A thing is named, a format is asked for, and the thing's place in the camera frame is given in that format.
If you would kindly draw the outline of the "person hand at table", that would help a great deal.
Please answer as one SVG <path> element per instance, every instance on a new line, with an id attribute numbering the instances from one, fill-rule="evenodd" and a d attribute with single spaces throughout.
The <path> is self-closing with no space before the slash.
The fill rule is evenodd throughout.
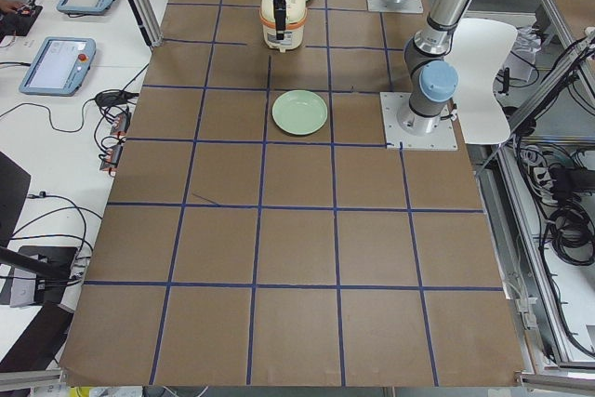
<path id="1" fill-rule="evenodd" d="M 17 0 L 0 0 L 0 10 L 3 14 L 17 13 L 24 4 Z"/>

